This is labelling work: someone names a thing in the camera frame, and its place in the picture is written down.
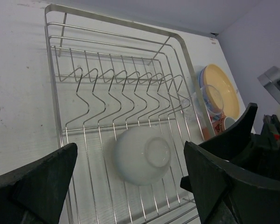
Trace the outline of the pink mug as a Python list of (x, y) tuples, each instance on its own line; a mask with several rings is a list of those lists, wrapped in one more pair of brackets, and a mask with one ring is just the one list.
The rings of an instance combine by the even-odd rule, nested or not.
[[(231, 127), (236, 122), (234, 118), (226, 116), (223, 112), (219, 115), (210, 117), (210, 120), (212, 122), (215, 135), (219, 135), (220, 133), (222, 133), (229, 127)], [(201, 122), (203, 138), (204, 140), (209, 140), (211, 136), (206, 126), (206, 122), (204, 118), (200, 118), (200, 122)]]

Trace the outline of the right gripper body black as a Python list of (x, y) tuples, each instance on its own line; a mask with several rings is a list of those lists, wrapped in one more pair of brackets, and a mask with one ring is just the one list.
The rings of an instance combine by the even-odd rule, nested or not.
[(275, 114), (264, 116), (261, 134), (251, 134), (247, 146), (231, 163), (280, 180), (280, 122)]

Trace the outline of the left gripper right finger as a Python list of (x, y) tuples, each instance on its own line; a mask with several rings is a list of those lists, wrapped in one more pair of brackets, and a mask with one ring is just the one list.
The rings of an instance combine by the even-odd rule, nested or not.
[(185, 142), (188, 175), (180, 186), (191, 192), (202, 224), (280, 224), (280, 181), (227, 162)]

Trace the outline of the white bowl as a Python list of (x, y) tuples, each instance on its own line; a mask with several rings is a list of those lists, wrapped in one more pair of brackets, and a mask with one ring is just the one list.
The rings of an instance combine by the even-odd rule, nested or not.
[(128, 128), (116, 138), (113, 164), (120, 177), (133, 185), (158, 182), (171, 163), (171, 148), (160, 131), (147, 126)]

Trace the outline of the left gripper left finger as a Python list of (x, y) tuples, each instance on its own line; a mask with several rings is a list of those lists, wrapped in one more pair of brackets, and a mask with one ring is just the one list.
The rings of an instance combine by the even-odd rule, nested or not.
[(57, 224), (77, 160), (64, 147), (0, 175), (0, 224)]

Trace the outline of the blue plate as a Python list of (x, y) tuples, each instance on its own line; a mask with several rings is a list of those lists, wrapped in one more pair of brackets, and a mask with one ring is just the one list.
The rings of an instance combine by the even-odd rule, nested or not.
[(214, 112), (213, 112), (214, 107), (213, 107), (213, 105), (212, 105), (212, 103), (211, 103), (211, 101), (210, 101), (210, 98), (209, 98), (209, 96), (208, 96), (208, 93), (207, 93), (207, 91), (208, 91), (209, 89), (208, 89), (208, 87), (204, 87), (204, 81), (203, 81), (204, 70), (205, 70), (205, 68), (203, 68), (203, 69), (200, 71), (200, 73), (199, 73), (199, 75), (197, 76), (197, 78), (198, 78), (198, 82), (199, 82), (200, 88), (202, 89), (201, 91), (202, 91), (203, 99), (204, 99), (205, 105), (206, 105), (206, 107), (207, 107), (208, 113), (209, 113), (209, 115), (210, 115), (211, 117), (213, 117), (213, 116), (215, 116), (215, 114), (214, 114)]

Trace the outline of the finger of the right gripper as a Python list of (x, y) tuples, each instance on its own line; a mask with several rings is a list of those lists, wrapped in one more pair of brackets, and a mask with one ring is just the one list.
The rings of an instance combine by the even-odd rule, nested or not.
[(242, 116), (227, 130), (199, 144), (201, 148), (224, 160), (231, 161), (250, 142), (250, 135), (258, 106), (249, 103)]

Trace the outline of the yellow plate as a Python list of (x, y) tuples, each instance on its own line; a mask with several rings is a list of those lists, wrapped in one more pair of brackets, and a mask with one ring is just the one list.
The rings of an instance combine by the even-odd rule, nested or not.
[(240, 105), (236, 91), (225, 72), (215, 64), (209, 64), (204, 68), (201, 76), (204, 85), (215, 87), (222, 96), (223, 112), (227, 117), (238, 119)]

